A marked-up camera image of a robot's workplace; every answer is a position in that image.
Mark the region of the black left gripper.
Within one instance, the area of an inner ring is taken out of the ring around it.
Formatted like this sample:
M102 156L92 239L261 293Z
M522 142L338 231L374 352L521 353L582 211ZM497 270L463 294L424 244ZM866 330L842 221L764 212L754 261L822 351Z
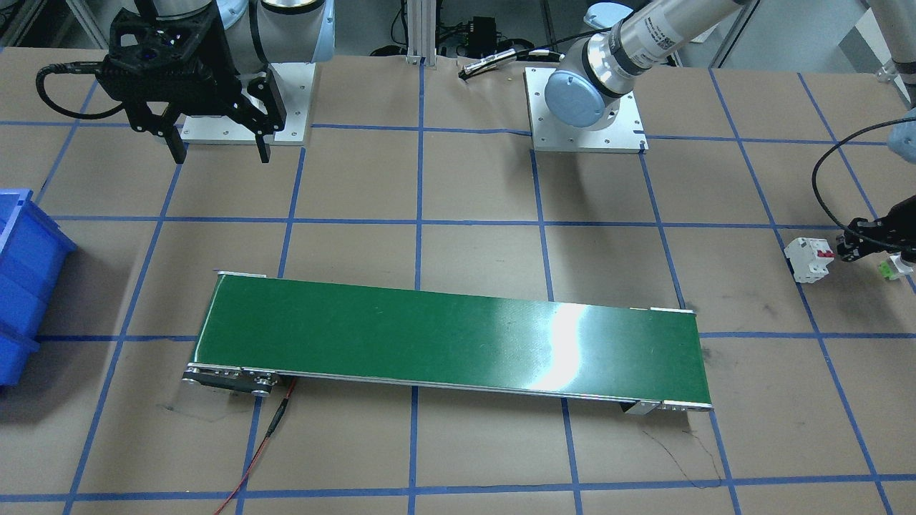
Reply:
M876 220L854 218L837 237L837 254L845 262L880 252L897 253L907 264L915 263L915 196Z

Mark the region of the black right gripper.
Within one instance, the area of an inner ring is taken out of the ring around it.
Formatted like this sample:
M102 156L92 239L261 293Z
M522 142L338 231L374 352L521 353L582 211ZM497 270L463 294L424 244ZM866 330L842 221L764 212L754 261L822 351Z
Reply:
M253 135L269 163L265 137L285 127L286 108L268 65L258 63L247 84L242 75L218 7L124 7L96 68L134 130L159 137L177 165L187 156L181 115L228 117Z

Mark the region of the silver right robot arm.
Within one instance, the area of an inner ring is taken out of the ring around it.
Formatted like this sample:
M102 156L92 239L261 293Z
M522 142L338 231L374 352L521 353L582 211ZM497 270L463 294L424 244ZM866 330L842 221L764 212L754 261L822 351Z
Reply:
M216 119L216 142L271 145L304 136L305 85L289 69L335 50L333 1L125 1L95 72L134 131L186 160L179 121Z

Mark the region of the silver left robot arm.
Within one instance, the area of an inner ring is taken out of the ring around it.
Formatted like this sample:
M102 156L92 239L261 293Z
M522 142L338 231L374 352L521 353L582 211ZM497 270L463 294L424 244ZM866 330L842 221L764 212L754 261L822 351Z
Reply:
M651 1L615 25L575 37L547 80L550 113L563 124L595 129L609 122L612 105L633 91L637 78L667 61L700 33L742 10L743 1ZM889 148L907 162L914 161L914 113L861 128L838 140L812 168L812 192L824 214L842 229L837 238L841 260L851 262L874 253L897 254L914 265L914 198L897 203L886 215L858 217L847 224L828 208L818 179L825 157L845 144L882 128L890 128Z

